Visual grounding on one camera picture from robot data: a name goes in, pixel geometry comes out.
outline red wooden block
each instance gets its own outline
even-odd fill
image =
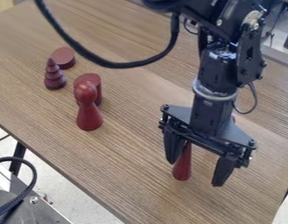
[[[192,173],[192,144],[187,142],[183,153],[179,157],[176,165],[172,169],[172,175],[177,180],[189,180]]]
[[[96,130],[103,124],[102,114],[95,105],[97,89],[91,82],[77,84],[74,88],[76,101],[80,103],[77,125],[82,130]]]
[[[59,65],[60,69],[68,69],[75,65],[74,51],[70,47],[61,47],[56,49],[51,58],[55,60],[56,64]]]
[[[96,74],[96,73],[85,73],[85,74],[79,76],[74,81],[74,84],[73,84],[74,88],[78,84],[81,84],[81,83],[83,83],[85,81],[89,81],[89,82],[95,84],[95,87],[96,87],[96,89],[98,91],[98,95],[97,95],[97,98],[95,100],[95,105],[99,106],[101,104],[101,102],[102,102],[102,82],[101,82],[101,77],[98,74]]]

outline black cable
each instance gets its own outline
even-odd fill
[[[0,206],[0,216],[9,212],[11,209],[15,208],[18,204],[21,203],[21,201],[32,191],[33,187],[35,186],[38,178],[38,174],[34,166],[20,158],[20,157],[1,157],[0,163],[2,162],[8,162],[8,161],[17,161],[19,163],[27,165],[32,170],[32,181],[31,183],[26,187],[25,190],[23,190],[15,199],[10,200],[8,203],[6,203],[3,206]]]
[[[187,27],[187,22],[188,22],[188,18],[186,17],[183,21],[183,26],[184,26],[184,29],[186,29],[187,32],[193,34],[193,35],[198,35],[199,32],[198,31],[191,31],[189,30],[189,28]]]
[[[253,82],[250,82],[248,85],[249,85],[250,91],[252,92],[252,94],[253,94],[253,96],[254,96],[254,99],[255,99],[255,104],[254,104],[254,106],[253,106],[250,110],[248,110],[248,111],[246,111],[246,112],[242,112],[242,111],[237,107],[237,105],[235,104],[235,102],[234,102],[234,101],[232,102],[234,110],[237,111],[237,112],[238,112],[239,114],[241,114],[241,115],[250,114],[250,113],[253,112],[253,111],[256,109],[256,107],[258,106],[258,97],[257,97],[257,95],[256,95],[256,88],[255,88],[255,86],[254,86],[254,83],[253,83]]]
[[[90,52],[86,49],[83,45],[77,42],[74,38],[72,38],[69,34],[65,32],[65,30],[61,27],[61,25],[56,21],[53,17],[51,12],[46,8],[46,5],[43,0],[34,0],[35,4],[38,6],[40,12],[46,18],[46,20],[50,23],[50,25],[54,28],[54,30],[81,56],[98,64],[102,67],[108,68],[132,68],[132,67],[142,67],[149,65],[155,61],[163,59],[172,49],[175,47],[178,36],[179,36],[179,14],[180,13],[173,13],[172,14],[172,22],[171,22],[171,40],[169,45],[166,49],[155,55],[149,59],[133,61],[133,62],[126,62],[126,63],[117,63],[112,62],[106,59],[99,57],[98,55]]]
[[[2,141],[2,140],[4,140],[5,138],[7,138],[7,137],[9,137],[10,135],[6,135],[6,136],[3,136],[3,137],[0,137],[0,142]]]

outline red cone piece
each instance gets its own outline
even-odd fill
[[[192,172],[192,144],[187,142],[183,153],[179,157],[176,165],[172,169],[172,175],[177,180],[189,180]]]
[[[82,130],[96,130],[103,124],[102,114],[95,105],[97,89],[89,81],[77,84],[74,88],[76,101],[80,103],[77,125]]]
[[[99,106],[102,102],[102,84],[101,84],[101,77],[96,73],[85,73],[79,76],[74,81],[74,88],[85,81],[90,81],[91,83],[95,84],[95,87],[98,91],[97,99],[95,100],[95,105]]]
[[[63,88],[67,83],[67,78],[60,71],[60,67],[53,59],[47,61],[44,83],[50,90]]]
[[[54,74],[59,70],[60,70],[60,67],[56,64],[54,64],[53,66],[47,66],[46,67],[46,72],[49,74]]]
[[[60,69],[68,69],[75,65],[74,51],[70,47],[56,49],[51,58],[55,60]]]
[[[61,76],[64,76],[64,74],[59,70],[56,73],[46,73],[45,77],[47,80],[55,81],[59,79]]]
[[[57,80],[48,80],[45,79],[45,85],[46,88],[50,89],[50,90],[54,90],[54,89],[60,89],[63,88],[67,83],[67,78],[66,76],[61,76],[59,79]]]

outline wooden table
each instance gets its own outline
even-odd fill
[[[110,60],[139,60],[161,51],[169,19],[125,0],[58,0],[55,15],[81,43]],[[77,56],[67,86],[43,85],[46,60],[65,43],[33,2],[0,14],[0,125],[120,219],[131,223],[270,223],[288,187],[288,68],[269,61],[256,82],[259,107],[238,125],[259,141],[249,169],[213,188],[217,156],[193,147],[193,176],[176,181],[158,129],[164,103],[190,106],[199,59],[196,37],[183,30],[159,63],[108,70]],[[84,132],[75,124],[73,81],[102,77],[104,125]],[[239,104],[252,97],[242,91]]]

